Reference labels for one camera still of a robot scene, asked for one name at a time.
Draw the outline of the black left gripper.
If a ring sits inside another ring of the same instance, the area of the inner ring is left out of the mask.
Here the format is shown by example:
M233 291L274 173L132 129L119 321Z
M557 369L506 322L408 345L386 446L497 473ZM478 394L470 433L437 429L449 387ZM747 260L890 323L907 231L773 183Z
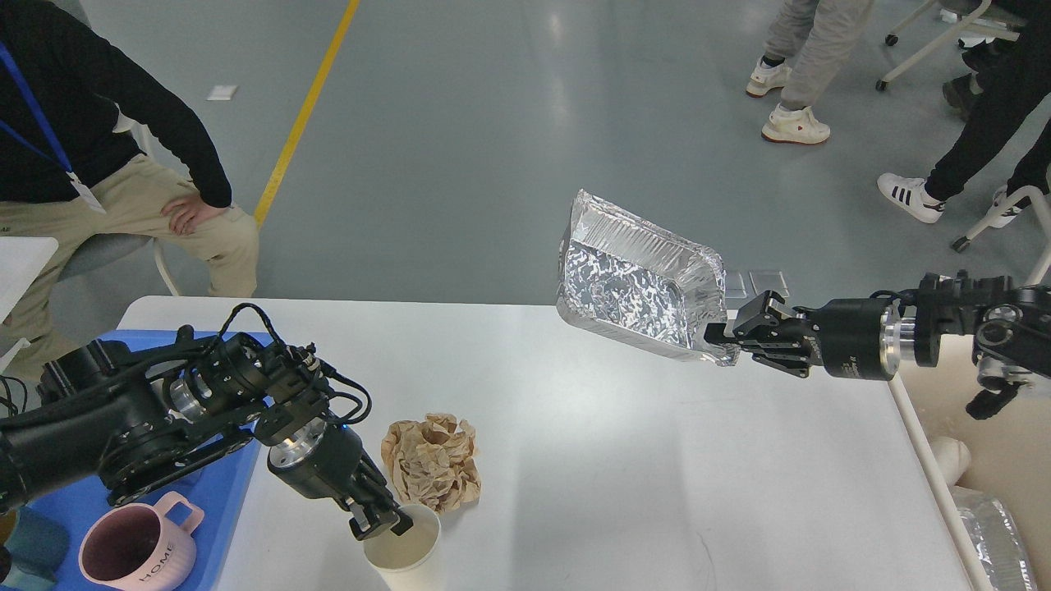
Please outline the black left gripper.
M331 500L351 512L349 526L356 541L387 532L406 534L414 519L387 489L378 466L360 437L346 425L313 419L292 439L270 448L271 474L308 500Z

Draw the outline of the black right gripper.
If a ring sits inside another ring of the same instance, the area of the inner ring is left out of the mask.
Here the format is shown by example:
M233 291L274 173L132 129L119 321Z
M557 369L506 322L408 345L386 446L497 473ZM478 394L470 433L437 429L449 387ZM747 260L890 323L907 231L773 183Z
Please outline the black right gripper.
M733 327L707 325L704 340L738 346L795 378L808 378L823 362L833 378L889 381L901 359L898 322L897 308L882 298L836 299L815 309L763 291L738 310Z

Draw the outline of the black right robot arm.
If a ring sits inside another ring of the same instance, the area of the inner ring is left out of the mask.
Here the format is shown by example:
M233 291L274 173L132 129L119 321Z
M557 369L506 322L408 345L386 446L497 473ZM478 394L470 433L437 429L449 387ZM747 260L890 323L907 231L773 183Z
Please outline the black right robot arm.
M754 360L797 378L821 366L834 378L894 378L903 360L934 367L946 334L972 337L980 392L966 410L990 419L1022 388L1049 378L1049 288L1014 286L1010 277L972 279L928 273L915 289L785 307L765 291L731 326L710 324L712 345L738 346Z

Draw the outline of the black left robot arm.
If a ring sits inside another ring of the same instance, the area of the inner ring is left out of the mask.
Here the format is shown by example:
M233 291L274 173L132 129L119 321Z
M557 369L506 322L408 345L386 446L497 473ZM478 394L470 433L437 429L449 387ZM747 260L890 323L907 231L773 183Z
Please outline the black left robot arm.
M262 322L266 344L184 326L170 345L97 339L47 363L40 407L2 421L2 511L90 475L121 507L257 441L271 474L334 501L357 541L406 534L412 517L353 430L370 394Z

